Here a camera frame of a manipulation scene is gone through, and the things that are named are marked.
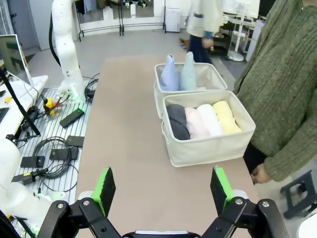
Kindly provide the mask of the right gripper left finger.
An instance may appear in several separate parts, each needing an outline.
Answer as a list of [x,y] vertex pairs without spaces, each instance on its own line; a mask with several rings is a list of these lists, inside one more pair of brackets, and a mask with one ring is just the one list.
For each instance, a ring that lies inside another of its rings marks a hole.
[[115,190],[112,169],[108,167],[91,196],[71,205],[63,200],[51,204],[41,226],[41,237],[74,238],[80,229],[89,229],[95,238],[121,237],[107,218]]

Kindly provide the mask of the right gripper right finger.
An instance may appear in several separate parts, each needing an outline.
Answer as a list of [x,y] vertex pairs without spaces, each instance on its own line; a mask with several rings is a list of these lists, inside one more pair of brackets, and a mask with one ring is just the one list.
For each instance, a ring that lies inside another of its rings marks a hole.
[[271,199],[253,203],[234,196],[222,167],[213,168],[210,189],[218,217],[203,233],[203,238],[230,238],[237,228],[247,229],[253,238],[289,237],[276,203]]

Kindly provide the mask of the person's left hand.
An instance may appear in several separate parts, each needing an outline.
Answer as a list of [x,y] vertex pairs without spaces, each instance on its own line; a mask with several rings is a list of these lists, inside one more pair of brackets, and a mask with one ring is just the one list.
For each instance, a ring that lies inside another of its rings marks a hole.
[[263,184],[270,182],[272,179],[269,174],[266,172],[264,163],[258,165],[250,174],[251,179],[254,184]]

